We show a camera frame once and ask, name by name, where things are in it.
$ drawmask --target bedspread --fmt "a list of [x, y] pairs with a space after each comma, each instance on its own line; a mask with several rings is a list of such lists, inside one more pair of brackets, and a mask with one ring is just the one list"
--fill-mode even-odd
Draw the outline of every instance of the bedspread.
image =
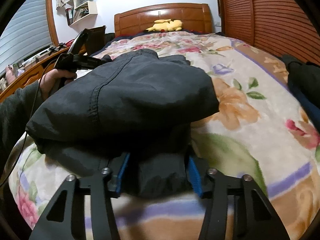
[[[115, 58], [142, 48], [160, 57], [184, 55], [211, 76], [219, 112], [191, 124], [195, 152], [226, 175], [251, 174], [290, 238], [299, 239], [320, 208], [320, 136], [288, 92], [284, 64], [239, 40], [187, 32], [115, 41], [95, 57]], [[68, 174], [28, 138], [9, 184], [31, 228]], [[93, 239], [89, 197], [85, 202], [87, 239]], [[122, 240], [198, 239], [205, 212], [204, 203], [191, 192], [161, 200], [122, 195], [112, 205]], [[232, 217], [230, 208], [226, 239], [232, 238]]]

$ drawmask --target wooden closet door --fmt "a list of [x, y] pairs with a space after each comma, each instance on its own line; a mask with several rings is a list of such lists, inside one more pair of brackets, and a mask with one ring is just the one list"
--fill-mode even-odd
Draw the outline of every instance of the wooden closet door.
[[226, 36], [237, 38], [253, 45], [254, 21], [252, 0], [223, 0], [222, 6]]
[[320, 37], [294, 0], [222, 0], [226, 36], [320, 64]]

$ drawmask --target black cable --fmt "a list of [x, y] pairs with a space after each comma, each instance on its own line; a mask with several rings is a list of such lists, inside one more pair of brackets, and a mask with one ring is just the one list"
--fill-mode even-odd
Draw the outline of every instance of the black cable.
[[[35, 95], [35, 99], [33, 100], [33, 104], [32, 104], [32, 108], [31, 108], [31, 113], [30, 113], [29, 120], [31, 119], [31, 117], [32, 117], [32, 115], [33, 115], [33, 109], [34, 109], [34, 107], [35, 107], [37, 95], [38, 95], [38, 92], [39, 92], [39, 89], [40, 89], [40, 83], [41, 83], [41, 80], [42, 80], [42, 78], [43, 78], [43, 76], [44, 76], [44, 73], [45, 73], [45, 71], [47, 70], [47, 68], [48, 68], [53, 62], [56, 62], [56, 61], [57, 61], [57, 59], [54, 59], [54, 60], [50, 61], [50, 63], [49, 63], [49, 64], [45, 67], [45, 69], [43, 70], [43, 73], [42, 73], [42, 76], [41, 76], [41, 78], [40, 78], [39, 85], [38, 85], [38, 88], [37, 88], [37, 92], [36, 92], [36, 95]], [[26, 135], [25, 135], [25, 137], [24, 137], [24, 140], [23, 140], [23, 144], [22, 144], [20, 153], [19, 153], [19, 155], [17, 156], [16, 160], [14, 161], [14, 164], [12, 165], [10, 172], [7, 174], [7, 176], [6, 176], [6, 177], [4, 178], [4, 180], [1, 182], [0, 188], [1, 188], [4, 184], [6, 184], [6, 182], [8, 181], [11, 173], [13, 172], [13, 169], [14, 169], [15, 166], [17, 165], [18, 160], [19, 160], [19, 158], [20, 158], [20, 156], [21, 156], [21, 154], [22, 154], [24, 145], [25, 145], [25, 143], [26, 143], [27, 136], [28, 136], [28, 134], [27, 134], [27, 132], [26, 132]]]

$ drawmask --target yellow plush toy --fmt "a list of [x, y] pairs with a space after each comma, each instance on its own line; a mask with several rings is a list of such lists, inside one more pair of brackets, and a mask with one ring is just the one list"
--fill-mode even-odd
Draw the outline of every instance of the yellow plush toy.
[[149, 32], [158, 31], [158, 32], [173, 32], [182, 30], [182, 21], [180, 20], [156, 20], [153, 27], [147, 29]]

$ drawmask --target hand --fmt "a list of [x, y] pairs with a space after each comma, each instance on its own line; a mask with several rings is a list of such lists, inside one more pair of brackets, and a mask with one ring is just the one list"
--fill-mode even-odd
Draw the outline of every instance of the hand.
[[74, 79], [76, 79], [77, 74], [69, 72], [68, 70], [61, 70], [61, 69], [53, 69], [53, 70], [50, 70], [48, 73], [44, 74], [40, 83], [41, 97], [43, 101], [45, 101], [49, 97], [49, 93], [52, 90], [56, 80], [62, 77], [67, 78], [65, 82], [65, 85], [66, 85], [72, 82]]

